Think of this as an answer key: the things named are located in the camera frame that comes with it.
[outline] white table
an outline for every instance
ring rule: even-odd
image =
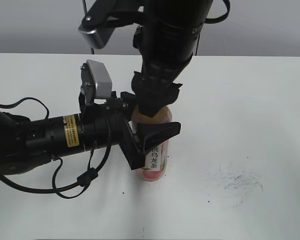
[[[141,67],[140,56],[0,54],[0,103],[32,96],[51,117],[77,113],[86,59],[104,62],[118,92],[131,90]],[[182,131],[162,179],[138,180],[116,146],[73,200],[0,182],[0,240],[300,240],[300,57],[194,57],[176,82],[184,85],[170,109]],[[31,101],[11,112],[45,115]],[[75,181],[88,155],[65,157],[59,186]],[[11,179],[49,188],[58,164]]]

